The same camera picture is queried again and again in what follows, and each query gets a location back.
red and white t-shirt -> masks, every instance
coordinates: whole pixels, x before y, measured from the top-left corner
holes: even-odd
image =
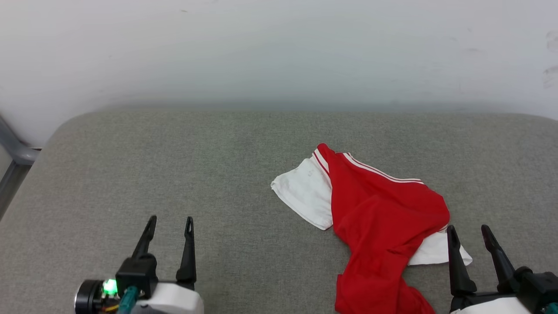
[[[312,225],[334,231],[351,249],[339,275],[342,313],[433,313],[401,274],[407,264],[448,261],[442,196],[419,179],[398,179],[320,144],[271,188]],[[461,247],[466,264],[472,258]]]

green led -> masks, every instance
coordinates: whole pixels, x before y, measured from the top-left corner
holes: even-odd
[[[118,288],[116,287],[116,280],[109,279],[103,283],[103,292],[105,294],[116,294],[118,293]]]

red fabric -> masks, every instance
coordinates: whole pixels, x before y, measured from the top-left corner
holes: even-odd
[[[325,144],[318,150],[329,167],[333,229],[351,250],[337,278],[340,313],[434,314],[401,274],[422,240],[444,228],[444,199],[419,182],[394,182],[362,169]]]

gray fabric surface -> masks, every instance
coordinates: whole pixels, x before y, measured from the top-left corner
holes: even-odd
[[[60,127],[0,221],[0,312],[68,313],[114,276],[151,214],[160,279],[195,221],[206,313],[332,313],[349,258],[271,191],[320,142],[444,196],[480,291],[496,287],[480,226],[516,267],[558,273],[558,122],[521,115],[93,113]],[[447,265],[408,284],[449,309]]]

yellow wire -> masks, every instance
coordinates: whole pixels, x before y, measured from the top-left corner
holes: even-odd
[[[107,307],[104,309],[105,312],[112,312],[118,308],[118,305]]]

